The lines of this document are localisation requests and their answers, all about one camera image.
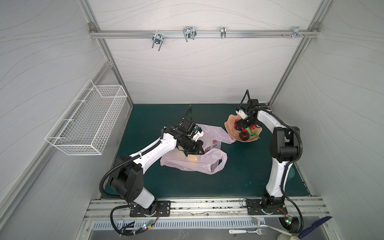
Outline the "pink plastic bag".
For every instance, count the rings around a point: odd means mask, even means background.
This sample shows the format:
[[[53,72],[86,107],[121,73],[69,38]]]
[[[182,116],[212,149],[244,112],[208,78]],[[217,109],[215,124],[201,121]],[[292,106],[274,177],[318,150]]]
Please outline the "pink plastic bag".
[[[221,150],[222,143],[232,144],[233,139],[223,128],[209,125],[198,125],[204,132],[200,138],[204,142],[204,155],[185,156],[182,151],[174,149],[160,159],[161,166],[176,168],[186,172],[200,172],[213,175],[224,169],[228,155]],[[212,146],[213,140],[218,141],[216,147]]]

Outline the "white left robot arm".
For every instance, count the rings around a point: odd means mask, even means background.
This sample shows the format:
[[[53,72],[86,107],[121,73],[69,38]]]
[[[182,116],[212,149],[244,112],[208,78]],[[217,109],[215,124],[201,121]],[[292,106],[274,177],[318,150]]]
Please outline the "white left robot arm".
[[[146,148],[130,155],[118,157],[119,163],[101,179],[99,191],[103,197],[122,199],[136,204],[153,215],[158,205],[155,198],[144,187],[144,174],[163,155],[177,149],[186,157],[204,155],[204,132],[192,120],[192,106],[176,125],[163,127],[160,137]]]

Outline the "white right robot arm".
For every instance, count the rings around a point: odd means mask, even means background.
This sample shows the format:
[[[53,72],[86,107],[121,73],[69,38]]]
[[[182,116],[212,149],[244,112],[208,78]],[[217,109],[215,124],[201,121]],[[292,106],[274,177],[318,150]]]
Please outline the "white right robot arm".
[[[273,215],[285,201],[289,201],[298,211],[299,225],[286,227],[290,233],[298,234],[304,228],[303,215],[293,200],[285,192],[286,181],[291,166],[297,162],[303,154],[303,141],[298,127],[290,126],[278,118],[266,106],[261,106],[257,99],[251,99],[249,90],[246,90],[240,105],[236,108],[236,114],[240,117],[233,124],[235,133],[241,141],[245,142],[252,137],[259,137],[257,133],[260,123],[272,133],[270,142],[270,154],[272,156],[272,169],[264,194],[257,208],[266,215]]]

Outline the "pink dragon fruit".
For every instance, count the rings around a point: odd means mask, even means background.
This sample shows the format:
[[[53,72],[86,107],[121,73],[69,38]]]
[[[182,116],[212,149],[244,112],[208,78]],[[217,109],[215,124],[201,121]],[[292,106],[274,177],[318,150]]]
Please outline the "pink dragon fruit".
[[[250,139],[255,139],[255,138],[259,138],[259,133],[257,131],[258,129],[259,128],[256,126],[251,126],[251,127],[242,129],[241,131],[239,131],[239,133],[242,131],[248,132],[250,134]]]

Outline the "dark brown round fruit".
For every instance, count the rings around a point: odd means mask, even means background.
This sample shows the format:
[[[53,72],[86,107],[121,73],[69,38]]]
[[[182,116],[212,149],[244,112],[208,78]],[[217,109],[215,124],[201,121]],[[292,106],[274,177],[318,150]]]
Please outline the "dark brown round fruit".
[[[243,142],[246,142],[250,139],[250,134],[248,132],[240,132],[239,133],[239,138],[243,141]]]

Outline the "green table mat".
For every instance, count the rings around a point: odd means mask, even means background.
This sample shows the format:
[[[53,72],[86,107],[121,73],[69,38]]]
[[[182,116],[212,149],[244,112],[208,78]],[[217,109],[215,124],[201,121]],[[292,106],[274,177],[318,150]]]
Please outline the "green table mat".
[[[154,142],[163,127],[177,124],[189,105],[139,105],[133,107],[118,150],[131,155]],[[222,144],[228,155],[220,172],[207,175],[162,166],[155,162],[144,174],[144,186],[157,198],[260,197],[272,169],[272,133],[263,128],[260,139],[251,143]]]

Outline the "silver fork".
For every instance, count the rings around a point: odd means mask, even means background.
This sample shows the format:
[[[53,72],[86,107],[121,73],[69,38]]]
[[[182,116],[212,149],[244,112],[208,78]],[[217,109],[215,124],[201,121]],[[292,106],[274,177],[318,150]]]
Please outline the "silver fork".
[[[272,230],[274,230],[276,232],[279,232],[281,234],[285,234],[285,235],[288,235],[288,236],[293,236],[291,233],[289,233],[289,232],[287,232],[285,230],[282,230],[282,229],[279,229],[279,228],[275,228],[275,227],[271,227],[271,226],[268,226],[268,225],[264,224],[260,219],[251,217],[251,221],[252,221],[253,224],[255,224],[258,227],[269,228],[269,229],[272,229]]]

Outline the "metal u-bolt clamp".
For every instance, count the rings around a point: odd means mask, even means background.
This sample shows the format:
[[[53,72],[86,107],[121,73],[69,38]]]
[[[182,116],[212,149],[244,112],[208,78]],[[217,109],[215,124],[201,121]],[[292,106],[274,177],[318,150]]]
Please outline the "metal u-bolt clamp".
[[[194,40],[196,35],[197,35],[196,28],[192,27],[192,26],[186,27],[183,29],[183,34],[184,34],[186,42],[188,42],[189,39]]]

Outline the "white cup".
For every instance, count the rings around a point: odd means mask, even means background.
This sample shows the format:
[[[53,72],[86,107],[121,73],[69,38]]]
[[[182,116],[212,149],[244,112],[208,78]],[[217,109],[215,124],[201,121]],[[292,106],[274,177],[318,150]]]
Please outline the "white cup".
[[[287,234],[280,234],[278,235],[277,240],[300,240],[300,238]]]

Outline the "blue plastic knife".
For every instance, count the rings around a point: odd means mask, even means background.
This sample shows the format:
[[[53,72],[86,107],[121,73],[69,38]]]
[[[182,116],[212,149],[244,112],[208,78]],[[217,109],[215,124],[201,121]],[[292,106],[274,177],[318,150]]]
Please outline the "blue plastic knife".
[[[326,216],[326,217],[323,217],[315,222],[312,223],[312,225],[306,229],[304,229],[298,236],[299,239],[302,239],[304,238],[305,236],[307,236],[309,233],[313,232],[316,228],[318,228],[319,226],[321,226],[322,224],[326,223],[327,221],[329,221],[332,217],[331,216]]]

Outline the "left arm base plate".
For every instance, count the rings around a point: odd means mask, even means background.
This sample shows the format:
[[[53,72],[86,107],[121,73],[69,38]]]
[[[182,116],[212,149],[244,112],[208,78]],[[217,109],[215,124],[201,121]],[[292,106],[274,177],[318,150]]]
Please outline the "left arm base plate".
[[[155,200],[152,205],[145,209],[136,204],[131,208],[130,217],[169,217],[171,212],[171,201]]]

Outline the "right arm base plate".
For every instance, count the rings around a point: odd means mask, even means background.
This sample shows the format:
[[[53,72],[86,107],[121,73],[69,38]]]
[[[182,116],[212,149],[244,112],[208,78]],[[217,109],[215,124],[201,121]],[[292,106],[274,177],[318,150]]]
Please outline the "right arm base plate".
[[[250,216],[285,216],[288,214],[288,210],[285,205],[262,207],[262,199],[244,199],[242,204],[246,208],[247,214]]]

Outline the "small metal bracket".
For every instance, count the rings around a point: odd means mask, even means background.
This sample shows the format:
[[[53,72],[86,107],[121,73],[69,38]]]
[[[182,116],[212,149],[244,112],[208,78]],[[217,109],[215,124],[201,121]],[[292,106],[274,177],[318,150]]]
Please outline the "small metal bracket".
[[[227,29],[226,27],[221,27],[221,39],[225,39],[227,36]]]

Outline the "white handled fork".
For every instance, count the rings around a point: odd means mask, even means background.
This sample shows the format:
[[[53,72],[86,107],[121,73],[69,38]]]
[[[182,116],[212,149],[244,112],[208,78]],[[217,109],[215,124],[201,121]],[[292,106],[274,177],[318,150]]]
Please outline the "white handled fork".
[[[259,236],[261,235],[267,235],[268,234],[268,231],[265,230],[265,229],[256,229],[256,230],[235,230],[235,229],[231,229],[231,230],[228,230],[228,233],[229,234],[232,234],[232,235],[238,235],[238,234],[257,234]]]

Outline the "aluminium crossbar rail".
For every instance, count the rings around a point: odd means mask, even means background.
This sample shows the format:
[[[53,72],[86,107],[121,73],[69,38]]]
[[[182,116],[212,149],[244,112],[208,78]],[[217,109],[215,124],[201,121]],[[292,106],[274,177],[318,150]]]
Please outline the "aluminium crossbar rail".
[[[229,30],[225,39],[260,39],[260,38],[284,38],[282,34],[290,34],[293,30]],[[195,39],[221,39],[219,30],[196,30]],[[317,38],[321,32],[300,30],[302,34],[308,34],[308,38]],[[96,31],[90,33],[93,39],[151,39],[153,34],[159,33],[164,39],[183,39],[182,30],[163,31]]]

